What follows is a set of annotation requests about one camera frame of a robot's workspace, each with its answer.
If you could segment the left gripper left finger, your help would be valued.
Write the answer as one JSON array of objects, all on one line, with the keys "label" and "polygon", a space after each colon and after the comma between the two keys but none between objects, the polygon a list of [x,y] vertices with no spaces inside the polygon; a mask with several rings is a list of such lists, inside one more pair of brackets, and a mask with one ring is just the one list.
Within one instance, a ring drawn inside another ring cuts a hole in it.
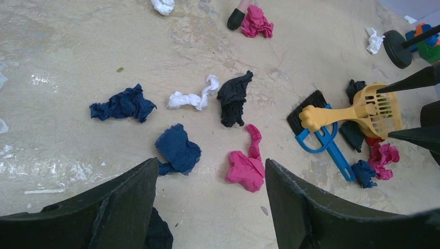
[{"label": "left gripper left finger", "polygon": [[142,248],[156,195],[158,160],[38,213],[1,217],[1,248]]}]

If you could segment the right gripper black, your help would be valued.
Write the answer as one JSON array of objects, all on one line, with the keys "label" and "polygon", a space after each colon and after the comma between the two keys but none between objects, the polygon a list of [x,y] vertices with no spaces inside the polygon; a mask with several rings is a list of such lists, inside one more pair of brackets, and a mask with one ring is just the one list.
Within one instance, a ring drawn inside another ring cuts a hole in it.
[{"label": "right gripper black", "polygon": [[[431,65],[376,92],[397,92],[437,84],[439,84],[439,65]],[[434,160],[439,164],[439,101],[427,104],[421,109],[420,122],[422,127],[389,132],[388,137],[429,149]]]}]

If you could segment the blue hand brush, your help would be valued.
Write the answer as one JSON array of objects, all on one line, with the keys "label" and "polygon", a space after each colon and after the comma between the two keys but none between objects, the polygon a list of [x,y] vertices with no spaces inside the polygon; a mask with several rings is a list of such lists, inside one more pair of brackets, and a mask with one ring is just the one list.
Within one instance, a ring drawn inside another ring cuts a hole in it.
[{"label": "blue hand brush", "polygon": [[333,162],[340,170],[341,174],[344,176],[345,180],[353,182],[355,180],[355,174],[353,173],[345,156],[335,143],[335,137],[338,133],[338,123],[333,123],[332,133],[329,133],[325,126],[313,133],[318,141],[321,143],[321,148],[313,149],[306,145],[305,139],[309,137],[309,135],[311,135],[312,133],[308,129],[301,126],[299,113],[303,110],[304,107],[308,105],[313,105],[315,107],[324,107],[326,109],[332,108],[331,105],[327,103],[320,90],[314,91],[307,98],[305,98],[305,100],[301,102],[293,111],[291,111],[286,118],[288,125],[295,134],[296,141],[299,143],[301,148],[309,153],[319,154],[324,151],[328,152]]}]

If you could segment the yellow slotted scoop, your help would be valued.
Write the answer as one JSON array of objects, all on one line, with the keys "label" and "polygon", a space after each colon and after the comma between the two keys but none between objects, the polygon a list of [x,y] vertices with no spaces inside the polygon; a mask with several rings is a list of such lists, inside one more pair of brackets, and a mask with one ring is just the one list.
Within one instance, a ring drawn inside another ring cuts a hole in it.
[{"label": "yellow slotted scoop", "polygon": [[384,87],[384,84],[366,86],[356,93],[352,106],[344,109],[309,104],[299,113],[300,124],[315,132],[335,122],[350,120],[356,122],[366,136],[387,139],[389,133],[403,130],[403,122],[396,93],[379,93]]}]

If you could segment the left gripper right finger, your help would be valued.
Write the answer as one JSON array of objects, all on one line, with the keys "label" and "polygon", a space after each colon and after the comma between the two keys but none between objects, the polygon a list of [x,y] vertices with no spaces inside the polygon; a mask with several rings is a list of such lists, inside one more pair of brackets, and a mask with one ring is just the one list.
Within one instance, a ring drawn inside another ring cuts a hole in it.
[{"label": "left gripper right finger", "polygon": [[265,162],[279,248],[439,248],[439,209],[400,215],[371,209]]}]

